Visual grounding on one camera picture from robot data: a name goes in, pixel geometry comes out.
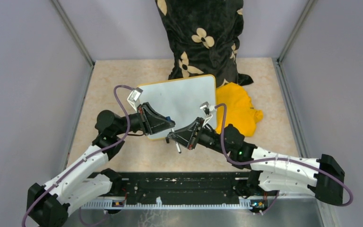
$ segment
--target white cutting board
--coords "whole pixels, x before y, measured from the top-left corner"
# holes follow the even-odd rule
[[[175,123],[174,130],[190,125],[197,117],[205,117],[199,108],[204,102],[216,105],[215,77],[204,75],[139,85],[143,90],[140,103],[149,102],[159,114],[169,116]],[[209,124],[216,128],[216,112]],[[151,140],[163,139],[171,130],[149,135]]]

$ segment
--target black bag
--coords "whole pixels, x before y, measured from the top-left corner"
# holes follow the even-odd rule
[[[156,0],[174,55],[169,79],[212,74],[216,87],[253,83],[237,72],[243,0]]]

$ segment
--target yellow towel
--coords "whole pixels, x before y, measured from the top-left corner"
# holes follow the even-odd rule
[[[244,136],[253,136],[256,123],[264,117],[262,110],[254,109],[251,98],[243,87],[229,83],[216,89],[216,104],[224,103],[227,106],[225,127],[232,124]],[[223,108],[216,113],[216,132],[221,132]]]

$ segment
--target white wall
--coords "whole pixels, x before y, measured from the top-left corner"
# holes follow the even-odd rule
[[[239,57],[279,57],[307,0],[245,0]],[[154,0],[60,0],[94,60],[172,58]]]
[[[48,0],[0,0],[0,227],[20,226],[28,188],[63,169],[88,76]]]
[[[334,156],[353,190],[341,226],[363,226],[363,0],[318,1],[282,65],[310,153]]]

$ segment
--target wire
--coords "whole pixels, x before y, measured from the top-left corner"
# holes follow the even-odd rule
[[[243,196],[243,194],[240,192],[240,190],[236,187],[236,193],[237,193],[237,195],[238,196],[241,196],[243,199],[247,199],[248,198],[248,196]]]
[[[277,191],[276,196],[274,197],[273,201],[272,201],[272,202],[271,202],[271,204],[268,206],[268,208],[266,208],[266,209],[265,209],[262,213],[261,213],[261,212],[259,212],[259,213],[255,213],[255,214],[262,214],[262,215],[266,214],[266,213],[269,211],[269,209],[271,209],[271,207],[273,207],[273,205],[275,204],[276,199],[278,198],[278,196],[279,196],[279,191]]]
[[[215,132],[214,128],[212,128],[210,124],[206,124],[205,127],[210,129],[212,132]]]
[[[319,173],[324,174],[325,176],[329,177],[330,179],[332,179],[333,181],[335,181],[336,183],[338,183],[340,186],[342,186],[348,192],[348,195],[349,195],[350,198],[349,198],[348,202],[346,202],[346,203],[344,203],[342,205],[338,205],[338,206],[345,207],[345,206],[350,205],[353,202],[353,198],[354,198],[353,192],[347,187],[347,185],[345,185],[339,179],[335,178],[330,173],[327,173],[327,172],[325,172],[325,171],[323,171],[323,170],[321,170],[319,168],[313,167],[313,166],[311,166],[309,164],[302,163],[302,162],[296,161],[294,159],[284,158],[284,157],[279,157],[278,159],[276,159],[274,157],[262,158],[262,159],[247,161],[247,162],[236,162],[236,161],[232,160],[227,155],[227,152],[226,152],[226,149],[225,149],[225,142],[224,142],[224,139],[225,139],[226,110],[227,110],[226,104],[224,104],[224,103],[218,104],[218,105],[215,106],[215,109],[217,109],[217,108],[219,108],[221,106],[223,106],[223,108],[224,108],[224,110],[223,110],[224,113],[223,113],[223,120],[222,120],[222,129],[221,129],[221,133],[220,133],[220,143],[221,143],[221,147],[222,147],[222,153],[223,153],[223,155],[225,156],[225,158],[227,159],[228,162],[230,162],[232,164],[235,164],[235,165],[240,165],[240,166],[250,165],[250,164],[254,164],[254,163],[258,163],[258,162],[276,161],[276,160],[281,160],[281,161],[286,161],[286,162],[292,162],[292,163],[301,165],[303,167],[307,167],[309,169],[318,171]]]
[[[133,134],[133,133],[129,133],[127,134],[128,136],[144,136],[145,134]]]
[[[97,223],[88,224],[81,217],[81,207],[78,209],[78,219],[84,226],[89,226],[89,227],[97,226],[97,225],[104,223],[108,218],[109,218],[109,214],[108,214],[108,212],[105,211],[105,215],[100,221],[98,221]]]
[[[124,205],[124,202],[127,200],[127,193],[124,195],[124,200],[121,202]]]
[[[115,95],[115,99],[116,101],[118,102],[120,108],[122,109],[122,111],[124,112],[124,115],[126,117],[126,121],[127,121],[127,128],[126,128],[126,132],[124,133],[123,137],[117,141],[116,143],[114,144],[111,144],[107,147],[104,147],[102,149],[99,149],[93,153],[91,153],[90,155],[86,156],[86,159],[89,159],[90,157],[100,153],[100,152],[103,152],[103,151],[106,151],[108,149],[111,149],[113,147],[115,147],[116,145],[120,144],[121,142],[123,142],[123,140],[126,138],[126,136],[128,135],[128,133],[130,132],[130,118],[129,118],[129,115],[127,114],[127,111],[126,109],[124,108],[124,106],[121,104],[121,101],[116,93],[117,89],[119,88],[126,88],[128,90],[133,90],[132,87],[129,87],[127,85],[117,85],[115,86],[115,88],[113,89],[113,94]],[[32,204],[31,206],[27,209],[26,213],[24,214],[23,216],[23,219],[21,221],[21,226],[22,227],[26,227],[26,219],[27,219],[27,216],[30,214],[30,212],[34,209],[34,207],[37,205],[37,203],[45,196],[47,195],[50,191],[52,191],[54,189],[54,187],[56,187],[65,177],[67,177],[73,170],[75,170],[79,165],[81,165],[82,163],[84,163],[84,160],[80,160],[78,163],[76,163],[72,168],[70,168],[67,172],[65,172],[65,174],[63,174],[62,177],[60,177],[56,183],[54,183],[50,188],[48,188],[44,193],[42,193]]]

